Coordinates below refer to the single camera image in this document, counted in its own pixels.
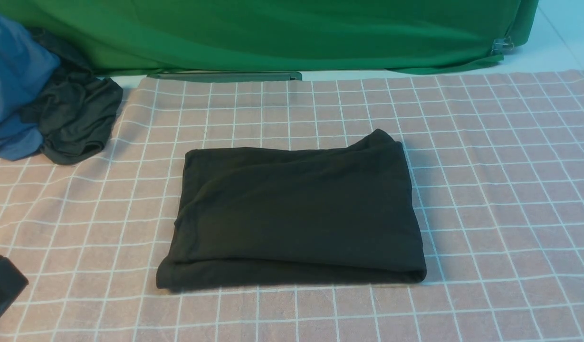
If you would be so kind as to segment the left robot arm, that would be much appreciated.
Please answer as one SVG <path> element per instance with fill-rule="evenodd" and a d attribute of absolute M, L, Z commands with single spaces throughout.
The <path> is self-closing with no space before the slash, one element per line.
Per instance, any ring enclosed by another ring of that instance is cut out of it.
<path fill-rule="evenodd" d="M 29 285 L 29 280 L 12 261 L 0 255 L 0 318 Z"/>

